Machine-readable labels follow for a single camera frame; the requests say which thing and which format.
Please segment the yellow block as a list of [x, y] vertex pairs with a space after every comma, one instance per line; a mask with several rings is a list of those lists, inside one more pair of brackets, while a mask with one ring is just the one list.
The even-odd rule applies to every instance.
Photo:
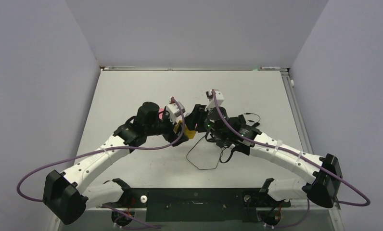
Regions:
[[[179, 120], [178, 123], [174, 126], [174, 132], [176, 134], [180, 133], [182, 131], [182, 120]], [[195, 130], [189, 130], [188, 127], [185, 125], [185, 130], [183, 134], [188, 138], [188, 139], [193, 139], [196, 135]]]

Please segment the pink triangular power strip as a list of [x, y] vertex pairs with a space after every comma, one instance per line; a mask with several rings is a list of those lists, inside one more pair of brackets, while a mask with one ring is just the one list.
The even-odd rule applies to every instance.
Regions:
[[164, 119], [164, 116], [165, 116], [165, 109], [164, 108], [161, 108], [160, 109], [160, 111], [159, 111], [159, 113], [158, 113], [158, 118], [160, 119], [160, 120], [163, 120]]

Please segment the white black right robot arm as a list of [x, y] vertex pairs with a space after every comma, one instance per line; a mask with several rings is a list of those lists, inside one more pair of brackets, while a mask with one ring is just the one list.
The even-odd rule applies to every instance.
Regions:
[[186, 126], [209, 134], [211, 142], [221, 148], [230, 147], [232, 153], [262, 158], [296, 175], [294, 179], [267, 179], [259, 193], [262, 204], [271, 206], [284, 199], [307, 198], [321, 207], [333, 207], [343, 177], [336, 156], [297, 150], [261, 132], [256, 124], [249, 125], [243, 115], [228, 117], [225, 108], [220, 111], [228, 125], [215, 108], [207, 111], [205, 105], [197, 104], [185, 117]]

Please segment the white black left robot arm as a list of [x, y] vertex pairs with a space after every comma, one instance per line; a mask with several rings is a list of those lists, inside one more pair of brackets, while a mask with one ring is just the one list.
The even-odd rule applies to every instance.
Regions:
[[121, 179], [108, 180], [99, 186], [91, 183], [119, 159], [135, 150], [155, 151], [144, 147], [150, 136], [163, 136], [169, 146], [185, 141], [185, 108], [175, 99], [164, 107], [144, 102], [124, 124], [88, 157], [58, 172], [53, 170], [45, 179], [43, 203], [65, 225], [75, 222], [88, 208], [115, 203], [125, 207], [130, 203], [129, 186]]

